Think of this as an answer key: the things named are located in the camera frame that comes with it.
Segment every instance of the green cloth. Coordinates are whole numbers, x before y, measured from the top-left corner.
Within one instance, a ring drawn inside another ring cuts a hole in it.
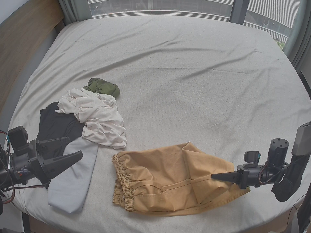
[[[84,86],[83,88],[92,92],[112,95],[115,98],[120,95],[120,90],[116,84],[99,78],[91,78],[87,86]]]

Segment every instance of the mattress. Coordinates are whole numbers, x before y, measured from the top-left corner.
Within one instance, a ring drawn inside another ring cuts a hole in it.
[[[124,119],[124,150],[192,142],[205,153],[242,165],[245,151],[266,161],[270,141],[289,141],[311,121],[311,101],[297,73],[270,35],[259,29],[203,18],[127,16],[66,26],[25,85],[10,128],[23,125],[29,140],[39,130],[39,111],[92,77],[115,83]],[[101,146],[83,206],[68,215],[47,203],[45,188],[19,189],[14,205],[70,232],[240,232],[290,209],[306,193],[308,164],[298,191],[278,202],[272,185],[222,207],[190,216],[154,217],[112,203],[116,179]],[[28,185],[39,184],[37,179]]]

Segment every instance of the tan pants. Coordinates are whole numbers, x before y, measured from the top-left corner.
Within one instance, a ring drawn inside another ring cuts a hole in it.
[[[113,203],[129,212],[178,216],[204,212],[250,191],[211,179],[233,172],[234,165],[205,154],[192,143],[112,156],[118,179]]]

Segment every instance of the gray curtain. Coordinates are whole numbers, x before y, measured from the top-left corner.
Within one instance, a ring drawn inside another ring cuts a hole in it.
[[[58,0],[64,12],[64,24],[92,19],[87,0]]]
[[[304,60],[311,50],[311,0],[300,0],[289,38],[283,48],[284,53],[296,69],[301,71]]]

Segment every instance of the bed frame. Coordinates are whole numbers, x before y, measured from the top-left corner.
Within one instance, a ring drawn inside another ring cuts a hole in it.
[[[29,0],[0,25],[0,112],[19,72],[55,28],[64,27],[58,0]]]

